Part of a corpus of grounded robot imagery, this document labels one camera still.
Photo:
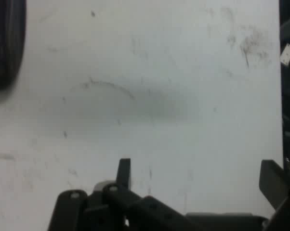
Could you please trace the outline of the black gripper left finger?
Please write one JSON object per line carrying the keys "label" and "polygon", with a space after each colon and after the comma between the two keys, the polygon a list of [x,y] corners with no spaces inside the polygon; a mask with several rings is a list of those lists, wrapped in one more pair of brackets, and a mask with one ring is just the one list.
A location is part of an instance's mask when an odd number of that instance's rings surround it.
{"label": "black gripper left finger", "polygon": [[186,217],[159,200],[130,190],[131,160],[119,161],[117,177],[88,195],[82,190],[59,194],[50,231],[187,231]]}

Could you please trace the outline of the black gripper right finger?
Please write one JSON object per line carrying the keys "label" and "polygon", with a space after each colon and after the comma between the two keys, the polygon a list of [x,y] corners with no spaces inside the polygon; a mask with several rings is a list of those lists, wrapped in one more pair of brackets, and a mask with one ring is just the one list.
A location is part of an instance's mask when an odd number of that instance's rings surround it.
{"label": "black gripper right finger", "polygon": [[273,160],[262,160],[259,188],[275,212],[265,231],[290,231],[290,176]]}

